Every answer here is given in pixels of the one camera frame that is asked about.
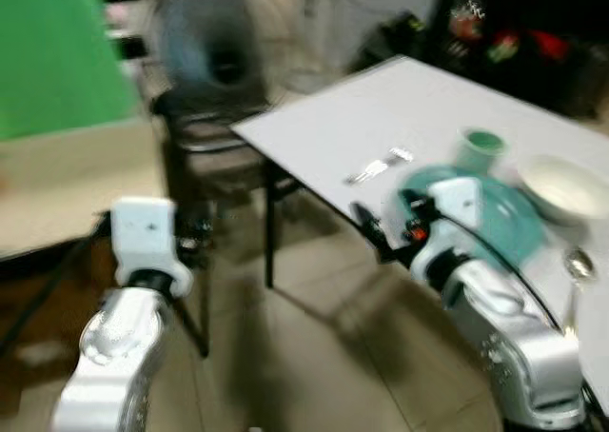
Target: black metal table leg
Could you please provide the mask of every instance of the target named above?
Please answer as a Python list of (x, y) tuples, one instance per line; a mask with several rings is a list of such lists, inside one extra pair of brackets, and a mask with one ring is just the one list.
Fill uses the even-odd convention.
[(277, 198), (277, 168), (271, 161), (265, 161), (265, 284), (268, 288), (274, 286), (275, 267), (275, 200)]

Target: black cable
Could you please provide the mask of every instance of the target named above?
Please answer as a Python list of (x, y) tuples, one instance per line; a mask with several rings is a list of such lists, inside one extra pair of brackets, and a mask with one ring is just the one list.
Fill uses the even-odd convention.
[[(510, 263), (505, 258), (505, 256), (503, 256), (494, 246), (492, 246), (490, 243), (488, 243), (486, 240), (484, 240), (484, 238), (480, 234), (478, 234), (476, 231), (470, 229), (469, 227), (467, 227), (460, 221), (452, 218), (451, 216), (445, 215), (439, 211), (438, 211), (438, 215), (441, 219), (444, 219), (444, 220), (452, 223), (453, 225), (459, 227), (460, 229), (464, 230), (469, 235), (474, 237), (481, 245), (483, 245), (486, 249), (488, 249), (491, 252), (491, 254), (493, 254), (493, 256), (495, 256), (495, 258), (501, 263), (501, 265), (506, 270), (514, 273), (518, 277), (518, 279), (521, 281), (521, 284), (528, 290), (528, 292), (535, 298), (538, 305), (543, 309), (543, 312), (545, 313), (550, 324), (553, 327), (555, 327), (559, 332), (562, 332), (562, 329), (560, 328), (559, 323), (554, 319), (554, 316), (552, 315), (550, 310), (547, 308), (547, 306), (545, 306), (545, 304), (541, 300), (541, 297), (539, 296), (539, 294), (529, 285), (529, 283), (526, 282), (526, 280), (524, 280), (524, 276), (522, 275), (521, 271), (515, 265)], [(600, 406), (599, 399), (595, 395), (594, 390), (592, 389), (592, 386), (590, 386), (590, 384), (586, 380), (584, 380), (581, 390), (584, 392), (584, 398), (587, 399), (588, 404), (591, 405), (593, 411), (595, 412), (596, 417), (599, 419), (603, 432), (609, 432), (609, 418), (607, 418), (605, 416), (604, 411), (602, 410), (602, 407)]]
[(38, 309), (47, 301), (53, 290), (61, 283), (64, 278), (66, 268), (93, 242), (93, 240), (104, 232), (108, 232), (109, 229), (109, 214), (106, 212), (103, 214), (95, 228), (85, 238), (78, 241), (78, 243), (69, 251), (69, 253), (62, 259), (61, 263), (55, 268), (53, 273), (50, 275), (49, 280), (45, 283), (42, 289), (36, 294), (36, 296), (29, 301), (24, 310), (21, 312), (19, 317), (10, 326), (9, 330), (0, 339), (0, 358), (10, 349), (11, 344), (17, 340), (21, 334), (23, 328), (29, 322), (31, 317), (38, 311)]

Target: white robotic arm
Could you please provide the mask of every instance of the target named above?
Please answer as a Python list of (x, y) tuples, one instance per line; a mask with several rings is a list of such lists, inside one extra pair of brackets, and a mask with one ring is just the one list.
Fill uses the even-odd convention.
[(414, 218), (403, 232), (407, 245), (398, 249), (365, 207), (352, 209), (381, 262), (401, 262), (413, 281), (440, 293), (453, 323), (485, 362), (506, 430), (580, 430), (586, 411), (578, 342), (551, 325), (537, 298), (509, 274), (514, 267), (499, 272), (468, 253), (462, 231), (474, 233), (478, 224), (478, 181), (446, 180), (424, 195), (407, 190), (403, 197)]
[(170, 305), (192, 285), (192, 273), (176, 254), (171, 201), (122, 199), (110, 218), (122, 288), (82, 334), (80, 359), (55, 406), (51, 432), (146, 429), (147, 393), (162, 360)]

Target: green screen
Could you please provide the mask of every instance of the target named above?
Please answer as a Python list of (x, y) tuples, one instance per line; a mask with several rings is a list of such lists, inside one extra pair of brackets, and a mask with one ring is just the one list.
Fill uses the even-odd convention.
[(101, 0), (0, 0), (0, 24), (1, 139), (134, 113)]

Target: fork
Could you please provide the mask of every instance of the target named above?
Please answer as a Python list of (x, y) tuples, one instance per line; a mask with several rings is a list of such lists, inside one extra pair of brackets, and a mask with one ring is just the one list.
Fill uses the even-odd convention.
[(385, 172), (388, 168), (396, 166), (401, 162), (410, 163), (413, 160), (413, 155), (410, 151), (401, 148), (393, 147), (389, 150), (389, 154), (383, 159), (377, 159), (368, 164), (363, 172), (359, 174), (349, 175), (345, 182), (348, 185), (357, 185), (371, 178), (376, 177), (380, 173)]

